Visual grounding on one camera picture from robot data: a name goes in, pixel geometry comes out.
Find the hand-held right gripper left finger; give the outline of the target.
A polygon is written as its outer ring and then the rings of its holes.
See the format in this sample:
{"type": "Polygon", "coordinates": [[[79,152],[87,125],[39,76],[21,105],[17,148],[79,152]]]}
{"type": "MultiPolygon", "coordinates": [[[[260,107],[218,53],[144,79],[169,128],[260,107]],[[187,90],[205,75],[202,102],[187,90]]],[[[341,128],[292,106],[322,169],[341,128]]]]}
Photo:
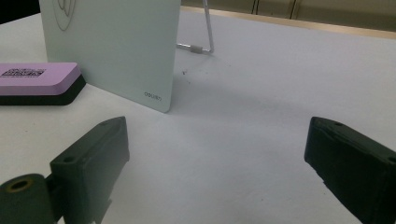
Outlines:
{"type": "Polygon", "coordinates": [[[115,183],[130,159],[126,118],[105,120],[50,162],[66,224],[99,224],[115,183]]]}

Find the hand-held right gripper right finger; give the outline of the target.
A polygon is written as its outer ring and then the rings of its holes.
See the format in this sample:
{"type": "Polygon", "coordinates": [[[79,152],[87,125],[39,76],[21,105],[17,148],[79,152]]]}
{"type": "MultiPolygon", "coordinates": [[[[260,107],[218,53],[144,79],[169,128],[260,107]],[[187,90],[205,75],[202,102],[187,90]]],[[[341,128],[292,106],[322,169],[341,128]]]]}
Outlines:
{"type": "Polygon", "coordinates": [[[396,224],[396,152],[345,124],[310,120],[304,160],[362,224],[396,224]]]}

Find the purple whiteboard eraser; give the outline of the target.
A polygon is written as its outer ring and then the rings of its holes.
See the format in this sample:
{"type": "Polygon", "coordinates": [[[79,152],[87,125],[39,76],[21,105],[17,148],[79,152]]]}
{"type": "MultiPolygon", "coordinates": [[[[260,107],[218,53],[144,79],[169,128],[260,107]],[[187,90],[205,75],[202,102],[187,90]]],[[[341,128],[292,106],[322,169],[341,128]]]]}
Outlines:
{"type": "Polygon", "coordinates": [[[76,63],[0,63],[0,105],[69,105],[85,85],[76,63]]]}

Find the pale green glass whiteboard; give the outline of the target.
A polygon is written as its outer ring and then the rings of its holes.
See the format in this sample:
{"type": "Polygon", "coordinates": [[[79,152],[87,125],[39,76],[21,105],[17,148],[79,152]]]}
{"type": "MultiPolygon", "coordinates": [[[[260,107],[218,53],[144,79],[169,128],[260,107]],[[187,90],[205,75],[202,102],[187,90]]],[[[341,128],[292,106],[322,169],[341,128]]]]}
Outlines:
{"type": "Polygon", "coordinates": [[[51,62],[74,62],[86,81],[170,109],[181,0],[39,0],[51,62]]]}

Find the white table cover sheet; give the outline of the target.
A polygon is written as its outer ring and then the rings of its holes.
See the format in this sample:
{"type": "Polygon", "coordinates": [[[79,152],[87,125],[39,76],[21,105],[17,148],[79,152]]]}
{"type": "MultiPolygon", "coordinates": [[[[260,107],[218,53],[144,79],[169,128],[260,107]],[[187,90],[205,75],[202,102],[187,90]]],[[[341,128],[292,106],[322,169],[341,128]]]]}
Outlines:
{"type": "Polygon", "coordinates": [[[396,37],[209,19],[211,55],[179,51],[161,113],[93,86],[67,106],[0,106],[0,184],[125,117],[131,159],[104,224],[360,224],[304,161],[310,120],[396,150],[396,37]]]}

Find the wooden table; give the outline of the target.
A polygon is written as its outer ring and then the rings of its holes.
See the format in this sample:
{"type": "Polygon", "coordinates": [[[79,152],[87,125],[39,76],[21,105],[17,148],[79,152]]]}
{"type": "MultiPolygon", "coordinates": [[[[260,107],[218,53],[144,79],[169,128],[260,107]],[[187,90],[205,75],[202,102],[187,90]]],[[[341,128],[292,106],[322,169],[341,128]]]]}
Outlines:
{"type": "Polygon", "coordinates": [[[349,35],[363,35],[363,36],[371,36],[371,37],[379,37],[386,39],[395,39],[396,40],[396,32],[391,31],[382,31],[382,30],[373,30],[373,29],[365,29],[359,27],[350,27],[343,25],[334,25],[327,23],[319,23],[312,21],[297,21],[297,20],[289,20],[275,17],[267,17],[261,15],[251,15],[246,13],[238,13],[224,10],[209,10],[210,15],[228,17],[228,18],[236,18],[241,20],[248,21],[259,21],[259,22],[267,22],[272,24],[286,25],[291,27],[300,27],[311,30],[321,30],[333,33],[340,34],[349,34],[349,35]]]}

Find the metal stand leg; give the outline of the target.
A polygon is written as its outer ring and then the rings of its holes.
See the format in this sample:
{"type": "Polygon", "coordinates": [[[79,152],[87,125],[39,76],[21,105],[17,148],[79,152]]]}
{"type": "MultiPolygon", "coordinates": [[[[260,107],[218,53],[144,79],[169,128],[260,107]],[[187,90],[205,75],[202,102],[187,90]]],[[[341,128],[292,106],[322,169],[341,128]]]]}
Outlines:
{"type": "Polygon", "coordinates": [[[183,50],[195,53],[195,54],[210,55],[215,51],[215,48],[214,48],[214,39],[213,39],[212,25],[211,25],[211,20],[210,20],[208,0],[202,0],[202,3],[203,3],[204,13],[205,13],[205,23],[206,23],[206,29],[207,29],[207,34],[208,34],[209,49],[204,49],[203,47],[196,46],[196,45],[187,45],[187,44],[181,44],[181,43],[177,43],[177,48],[183,49],[183,50]]]}

